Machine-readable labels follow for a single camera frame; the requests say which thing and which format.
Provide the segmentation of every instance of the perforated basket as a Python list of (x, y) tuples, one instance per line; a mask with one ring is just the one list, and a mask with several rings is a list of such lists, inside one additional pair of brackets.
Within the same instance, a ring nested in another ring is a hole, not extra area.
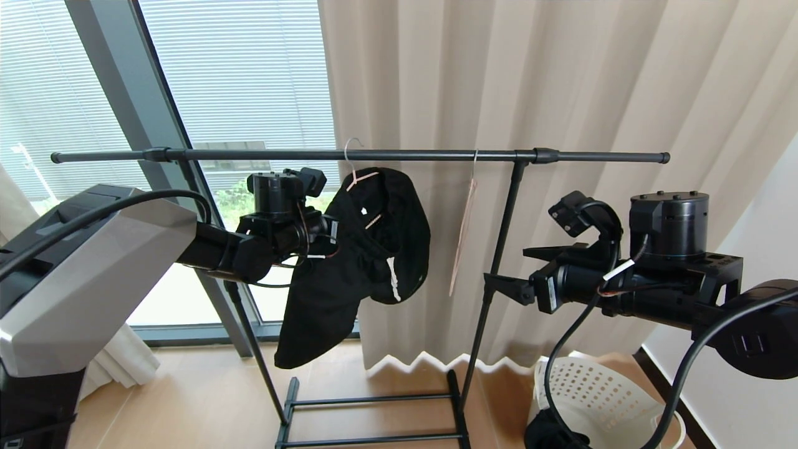
[[(549, 408), (543, 390), (547, 360), (535, 366), (535, 390), (529, 420)], [(561, 357), (551, 369), (551, 395), (572, 431), (587, 435), (593, 449), (639, 449), (651, 437), (663, 406), (636, 383), (603, 365), (575, 357)], [(675, 416), (679, 436), (685, 424)]]

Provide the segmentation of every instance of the curtain fold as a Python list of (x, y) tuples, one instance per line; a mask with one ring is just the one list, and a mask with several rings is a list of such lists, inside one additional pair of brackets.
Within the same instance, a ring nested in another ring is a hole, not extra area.
[[(25, 194), (0, 165), (0, 246), (38, 218)], [(159, 365), (150, 348), (125, 324), (89, 363), (80, 398), (109, 382), (125, 387), (147, 383)]]
[[(791, 0), (319, 6), (339, 148), (359, 137), (380, 149), (671, 152), (668, 165), (528, 167), (501, 262), (507, 276), (541, 266), (525, 260), (522, 248), (572, 242), (546, 209), (576, 189), (610, 203), (624, 221), (634, 194), (699, 189), (712, 197), (714, 249), (798, 131), (798, 2)], [(386, 355), (410, 363), (420, 352), (446, 363), (470, 351), (511, 166), (476, 165), (450, 298), (472, 165), (378, 164), (411, 176), (433, 246), (429, 277), (411, 300), (363, 301), (365, 364)], [(496, 295), (480, 358), (532, 365), (581, 309), (567, 304), (546, 316)], [(652, 328), (596, 312), (567, 349), (629, 353)]]

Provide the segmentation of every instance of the clothing rack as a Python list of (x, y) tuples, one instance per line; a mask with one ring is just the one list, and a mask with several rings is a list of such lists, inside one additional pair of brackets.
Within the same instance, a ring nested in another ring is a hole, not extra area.
[[(569, 153), (560, 152), (554, 149), (516, 149), (516, 150), (426, 150), (426, 149), (357, 149), (345, 153), (343, 150), (215, 150), (215, 149), (172, 149), (154, 148), (143, 151), (116, 151), (116, 152), (85, 152), (85, 153), (53, 153), (50, 159), (56, 164), (73, 161), (154, 161), (154, 162), (177, 162), (183, 173), (190, 176), (188, 168), (189, 161), (210, 161), (210, 160), (305, 160), (305, 161), (494, 161), (512, 162), (512, 175), (510, 176), (510, 186), (507, 199), (504, 203), (504, 213), (501, 225), (499, 226), (499, 236), (496, 239), (496, 246), (493, 252), (493, 262), (491, 263), (491, 274), (499, 273), (499, 265), (504, 245), (507, 241), (508, 230), (512, 213), (516, 206), (519, 187), (523, 178), (524, 169), (529, 164), (548, 164), (557, 161), (598, 161), (598, 162), (655, 162), (666, 164), (670, 160), (668, 153)], [(189, 185), (196, 186), (193, 178)], [(476, 367), (476, 359), (482, 343), (482, 336), (485, 324), (488, 321), (488, 312), (496, 291), (484, 287), (482, 296), (482, 308), (480, 317), (477, 321), (474, 332), (474, 340), (471, 355), (468, 360), (468, 368), (463, 382), (463, 389), (457, 383), (457, 376), (453, 370), (446, 373), (448, 391), (439, 393), (416, 394), (416, 395), (391, 395), (391, 396), (369, 396), (361, 398), (345, 399), (316, 399), (316, 400), (297, 400), (299, 391), (299, 380), (294, 377), (288, 386), (288, 395), (285, 403), (280, 402), (279, 395), (275, 390), (274, 383), (263, 359), (260, 346), (255, 338), (255, 332), (247, 318), (247, 313), (241, 301), (241, 296), (234, 282), (225, 281), (225, 288), (231, 296), (236, 312), (241, 319), (247, 341), (251, 347), (252, 354), (258, 364), (258, 368), (266, 382), (271, 396), (272, 403), (280, 418), (280, 430), (275, 442), (275, 449), (288, 447), (329, 447), (329, 446), (352, 446), (358, 444), (375, 443), (397, 443), (404, 441), (425, 441), (434, 439), (457, 439), (460, 449), (471, 449), (468, 438), (468, 427), (465, 421), (465, 402), (468, 398), (468, 391)], [(380, 403), (389, 401), (410, 401), (410, 400), (430, 400), (430, 399), (449, 399), (452, 403), (452, 413), (454, 414), (455, 430), (444, 433), (418, 434), (418, 435), (393, 435), (373, 438), (352, 438), (352, 439), (323, 439), (315, 441), (289, 441), (290, 427), (294, 412), (302, 407), (313, 406), (340, 406), (358, 403)]]

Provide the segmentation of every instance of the black cylindrical motor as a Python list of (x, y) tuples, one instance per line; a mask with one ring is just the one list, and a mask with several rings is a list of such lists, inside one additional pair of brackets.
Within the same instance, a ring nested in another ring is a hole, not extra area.
[(277, 219), (298, 215), (297, 203), (304, 203), (302, 180), (288, 173), (252, 174), (247, 189), (255, 195), (255, 213)]
[(638, 253), (643, 237), (648, 234), (643, 257), (668, 260), (704, 255), (709, 195), (696, 191), (660, 191), (637, 195), (631, 202), (630, 254)]

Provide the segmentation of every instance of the baseboard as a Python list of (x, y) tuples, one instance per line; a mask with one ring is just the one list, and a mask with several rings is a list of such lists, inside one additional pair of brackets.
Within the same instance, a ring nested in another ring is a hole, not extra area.
[[(637, 361), (640, 368), (642, 368), (643, 372), (646, 373), (646, 376), (649, 378), (651, 383), (657, 388), (657, 392), (663, 398), (667, 397), (670, 394), (670, 383), (668, 379), (659, 371), (657, 365), (654, 364), (651, 357), (649, 357), (648, 352), (645, 349), (640, 348), (637, 353), (634, 354), (634, 360)], [(712, 441), (707, 436), (704, 429), (701, 428), (701, 425), (698, 424), (695, 417), (690, 410), (685, 406), (685, 404), (679, 400), (679, 404), (676, 407), (676, 411), (679, 412), (681, 418), (685, 421), (685, 427), (687, 430), (687, 436), (690, 437), (690, 440), (695, 444), (697, 449), (717, 449)]]

